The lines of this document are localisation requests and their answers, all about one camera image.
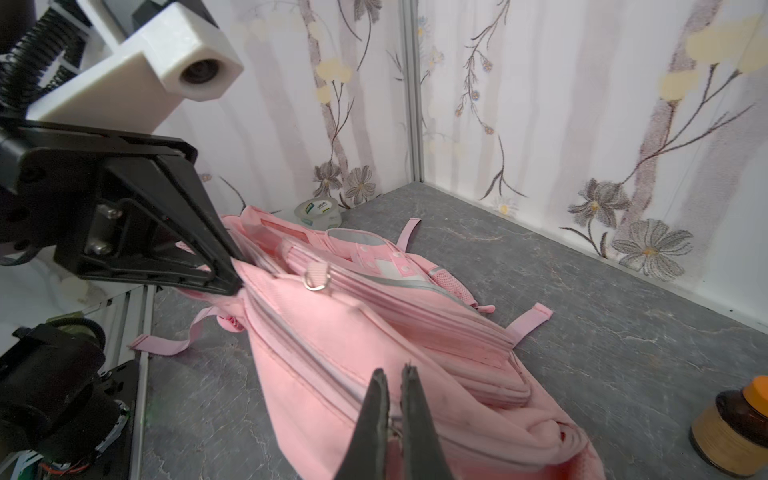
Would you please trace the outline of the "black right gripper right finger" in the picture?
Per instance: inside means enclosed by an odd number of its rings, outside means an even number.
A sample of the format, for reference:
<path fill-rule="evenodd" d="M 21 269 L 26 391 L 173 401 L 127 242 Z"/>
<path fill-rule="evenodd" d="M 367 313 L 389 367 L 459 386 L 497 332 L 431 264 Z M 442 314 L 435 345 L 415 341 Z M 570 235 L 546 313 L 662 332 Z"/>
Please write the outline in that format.
<path fill-rule="evenodd" d="M 415 366 L 403 368 L 401 390 L 404 478 L 453 480 Z"/>

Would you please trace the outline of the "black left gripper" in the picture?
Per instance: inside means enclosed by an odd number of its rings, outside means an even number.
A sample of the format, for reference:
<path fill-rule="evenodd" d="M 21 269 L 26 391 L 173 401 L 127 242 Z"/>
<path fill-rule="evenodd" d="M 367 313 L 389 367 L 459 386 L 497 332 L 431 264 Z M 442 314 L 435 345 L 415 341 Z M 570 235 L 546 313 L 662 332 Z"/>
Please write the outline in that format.
<path fill-rule="evenodd" d="M 1 250 L 63 237 L 54 259 L 81 278 L 234 295 L 243 255 L 196 159 L 179 138 L 3 116 Z"/>

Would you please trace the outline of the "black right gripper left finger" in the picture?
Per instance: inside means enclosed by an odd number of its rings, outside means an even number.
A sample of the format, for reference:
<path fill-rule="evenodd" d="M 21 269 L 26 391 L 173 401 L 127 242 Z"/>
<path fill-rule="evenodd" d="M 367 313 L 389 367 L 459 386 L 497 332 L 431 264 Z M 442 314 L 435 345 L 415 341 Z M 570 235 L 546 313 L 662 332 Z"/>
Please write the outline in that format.
<path fill-rule="evenodd" d="M 382 369 L 376 369 L 335 480 L 386 478 L 389 409 L 387 377 Z"/>

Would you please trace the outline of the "pink student backpack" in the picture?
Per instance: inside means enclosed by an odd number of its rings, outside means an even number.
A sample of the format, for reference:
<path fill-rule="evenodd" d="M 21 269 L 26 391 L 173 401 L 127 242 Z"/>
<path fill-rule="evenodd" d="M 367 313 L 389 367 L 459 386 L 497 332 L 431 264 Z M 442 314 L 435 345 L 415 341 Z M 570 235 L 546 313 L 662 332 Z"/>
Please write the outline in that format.
<path fill-rule="evenodd" d="M 448 271 L 397 241 L 315 231 L 249 207 L 223 218 L 242 287 L 202 294 L 205 316 L 246 332 L 280 450 L 304 479 L 342 465 L 372 375 L 389 384 L 387 473 L 401 477 L 401 373 L 414 368 L 457 479 L 601 479 L 587 434 L 515 355 L 551 318 L 542 304 L 493 323 Z"/>

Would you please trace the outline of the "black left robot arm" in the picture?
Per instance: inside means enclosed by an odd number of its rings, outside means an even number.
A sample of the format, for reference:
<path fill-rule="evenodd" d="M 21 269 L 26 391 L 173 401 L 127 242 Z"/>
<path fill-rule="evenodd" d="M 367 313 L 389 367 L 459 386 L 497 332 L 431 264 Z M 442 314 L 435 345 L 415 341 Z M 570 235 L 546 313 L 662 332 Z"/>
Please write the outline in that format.
<path fill-rule="evenodd" d="M 199 178 L 197 152 L 157 134 L 184 101 L 242 72 L 201 1 L 1 5 L 1 264 L 51 249 L 79 280 L 231 295 L 240 250 Z M 19 327 L 1 357 L 1 448 L 49 475 L 124 457 L 138 366 L 105 367 L 104 329 L 65 317 Z"/>

